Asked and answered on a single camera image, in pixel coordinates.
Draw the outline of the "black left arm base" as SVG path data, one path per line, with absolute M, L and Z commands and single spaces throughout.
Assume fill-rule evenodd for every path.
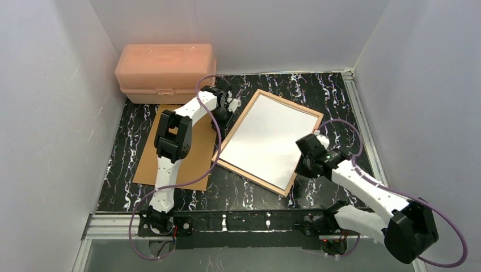
M 184 237 L 193 232 L 193 219 L 180 215 L 148 215 L 146 211 L 139 213 L 139 237 Z

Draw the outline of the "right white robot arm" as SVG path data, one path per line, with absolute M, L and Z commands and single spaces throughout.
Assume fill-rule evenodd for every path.
M 369 174 L 352 164 L 345 153 L 328 150 L 323 135 L 308 134 L 296 141 L 301 157 L 296 172 L 325 177 L 348 189 L 371 211 L 337 201 L 322 215 L 312 215 L 308 226 L 322 231 L 349 230 L 383 244 L 398 261 L 409 264 L 439 240 L 433 212 L 427 207 L 366 181 Z

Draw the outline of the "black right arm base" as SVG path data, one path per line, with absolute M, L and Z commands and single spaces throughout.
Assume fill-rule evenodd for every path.
M 341 235 L 345 231 L 357 234 L 354 230 L 341 227 L 333 214 L 308 215 L 301 224 L 301 232 L 306 236 Z

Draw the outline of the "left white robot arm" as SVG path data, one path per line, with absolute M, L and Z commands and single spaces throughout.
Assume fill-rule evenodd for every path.
M 174 187 L 183 160 L 192 147 L 193 127 L 205 115 L 210 117 L 217 139 L 223 140 L 222 126 L 232 116 L 228 112 L 231 85 L 204 86 L 189 102 L 178 109 L 161 113 L 154 138 L 157 154 L 155 191 L 149 209 L 167 214 L 174 208 Z

